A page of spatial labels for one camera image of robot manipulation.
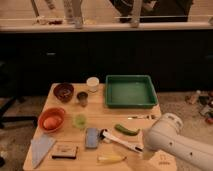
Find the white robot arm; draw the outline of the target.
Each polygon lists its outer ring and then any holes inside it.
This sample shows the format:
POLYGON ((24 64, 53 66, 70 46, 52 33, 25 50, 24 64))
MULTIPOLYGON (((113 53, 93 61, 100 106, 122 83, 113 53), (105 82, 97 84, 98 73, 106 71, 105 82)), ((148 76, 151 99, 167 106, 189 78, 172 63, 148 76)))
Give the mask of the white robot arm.
POLYGON ((213 145, 181 136, 182 128, 183 122, 177 115, 162 115, 144 131, 144 149, 152 152, 162 150, 202 171, 213 171, 213 145))

